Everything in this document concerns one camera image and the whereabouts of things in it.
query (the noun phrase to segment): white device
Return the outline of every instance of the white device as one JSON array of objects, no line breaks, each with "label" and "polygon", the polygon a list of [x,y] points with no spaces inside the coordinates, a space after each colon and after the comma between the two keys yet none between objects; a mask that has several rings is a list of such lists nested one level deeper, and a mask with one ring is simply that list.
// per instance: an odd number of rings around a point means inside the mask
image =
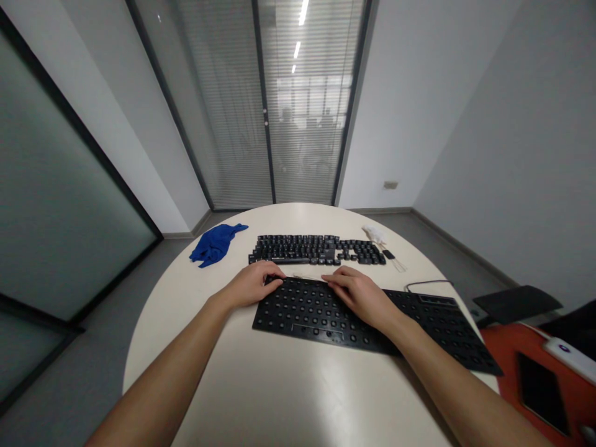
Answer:
[{"label": "white device", "polygon": [[548,340],[543,345],[543,348],[550,355],[562,361],[577,374],[596,386],[596,362],[594,360],[582,354],[565,340],[556,337]]}]

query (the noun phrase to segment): gray floor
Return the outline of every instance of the gray floor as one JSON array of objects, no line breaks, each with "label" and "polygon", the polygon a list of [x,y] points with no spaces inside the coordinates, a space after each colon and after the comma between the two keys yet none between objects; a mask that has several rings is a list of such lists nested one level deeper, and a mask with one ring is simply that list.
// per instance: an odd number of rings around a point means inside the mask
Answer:
[{"label": "gray floor", "polygon": [[[234,213],[217,213],[205,231]],[[504,289],[490,273],[411,214],[368,217],[415,245],[454,282],[468,307]],[[0,419],[0,445],[81,446],[122,390],[124,365],[138,317],[153,286],[188,239],[162,242],[85,321],[80,336]]]}]

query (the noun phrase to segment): hand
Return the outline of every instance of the hand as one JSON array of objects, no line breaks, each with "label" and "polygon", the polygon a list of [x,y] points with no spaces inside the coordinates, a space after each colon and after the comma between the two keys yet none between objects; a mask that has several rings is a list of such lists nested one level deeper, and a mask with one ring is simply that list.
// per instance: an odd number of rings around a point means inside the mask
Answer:
[{"label": "hand", "polygon": [[396,319],[407,318],[372,279],[358,270],[343,266],[321,278],[361,320],[381,332]]},{"label": "hand", "polygon": [[265,286],[267,275],[286,277],[271,261],[258,261],[240,270],[216,295],[222,297],[233,309],[254,304],[284,283],[281,279],[276,279]]}]

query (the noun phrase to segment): white table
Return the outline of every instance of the white table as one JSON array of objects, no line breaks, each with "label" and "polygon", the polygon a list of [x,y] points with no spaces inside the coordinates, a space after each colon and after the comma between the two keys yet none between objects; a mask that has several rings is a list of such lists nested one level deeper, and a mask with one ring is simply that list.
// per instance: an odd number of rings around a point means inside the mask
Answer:
[{"label": "white table", "polygon": [[[350,211],[316,204],[279,204],[238,214],[242,223],[228,255],[199,269],[189,255],[198,240],[171,263],[138,320],[124,373],[124,391],[184,328],[213,293],[248,263],[258,235],[338,235],[365,240],[361,227],[380,228],[388,248],[406,267],[353,266],[384,289],[444,279],[426,256],[387,227]],[[319,276],[335,266],[282,266]],[[414,286],[415,291],[453,297],[448,283]],[[236,311],[207,365],[174,445],[439,446],[453,436],[403,359],[252,330],[256,306]],[[497,381],[476,374],[498,391]]]}]

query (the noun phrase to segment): black keyboard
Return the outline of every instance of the black keyboard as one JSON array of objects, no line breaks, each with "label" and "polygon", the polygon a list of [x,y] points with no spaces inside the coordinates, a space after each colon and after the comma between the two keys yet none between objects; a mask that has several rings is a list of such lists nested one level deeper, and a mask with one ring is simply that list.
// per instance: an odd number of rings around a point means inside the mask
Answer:
[{"label": "black keyboard", "polygon": [[259,260],[276,264],[340,266],[342,261],[386,265],[383,253],[371,241],[341,240],[339,236],[268,235],[259,236],[248,263]]},{"label": "black keyboard", "polygon": [[[503,375],[454,299],[384,292],[464,367]],[[259,303],[253,329],[401,356],[387,337],[360,320],[322,281],[285,278],[282,286]]]}]

